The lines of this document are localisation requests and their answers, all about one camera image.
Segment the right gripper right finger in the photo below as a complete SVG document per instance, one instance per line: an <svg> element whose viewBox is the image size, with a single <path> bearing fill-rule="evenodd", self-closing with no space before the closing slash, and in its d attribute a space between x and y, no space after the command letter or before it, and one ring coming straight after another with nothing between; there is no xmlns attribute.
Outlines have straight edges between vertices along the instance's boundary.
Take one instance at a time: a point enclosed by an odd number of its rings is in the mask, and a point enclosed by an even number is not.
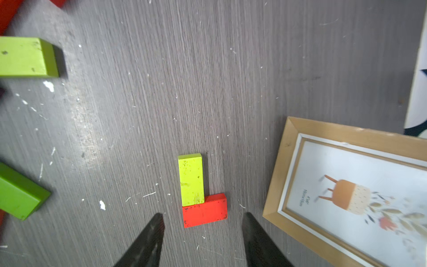
<svg viewBox="0 0 427 267"><path fill-rule="evenodd" d="M242 236L248 267L293 267L250 212L242 219Z"/></svg>

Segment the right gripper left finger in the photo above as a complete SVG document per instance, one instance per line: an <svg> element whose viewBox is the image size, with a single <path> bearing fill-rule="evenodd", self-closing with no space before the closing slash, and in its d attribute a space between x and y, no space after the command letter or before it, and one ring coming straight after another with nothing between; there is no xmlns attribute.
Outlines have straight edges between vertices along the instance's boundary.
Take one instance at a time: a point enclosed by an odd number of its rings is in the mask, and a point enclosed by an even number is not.
<svg viewBox="0 0 427 267"><path fill-rule="evenodd" d="M114 267L159 267L165 224L156 213Z"/></svg>

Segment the dark green block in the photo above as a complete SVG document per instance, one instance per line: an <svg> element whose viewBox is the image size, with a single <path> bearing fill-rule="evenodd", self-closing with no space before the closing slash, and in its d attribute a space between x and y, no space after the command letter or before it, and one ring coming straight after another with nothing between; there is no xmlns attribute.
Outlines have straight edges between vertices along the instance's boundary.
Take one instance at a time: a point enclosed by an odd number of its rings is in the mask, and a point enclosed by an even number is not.
<svg viewBox="0 0 427 267"><path fill-rule="evenodd" d="M1 210L24 221L37 211L51 193L1 163Z"/></svg>

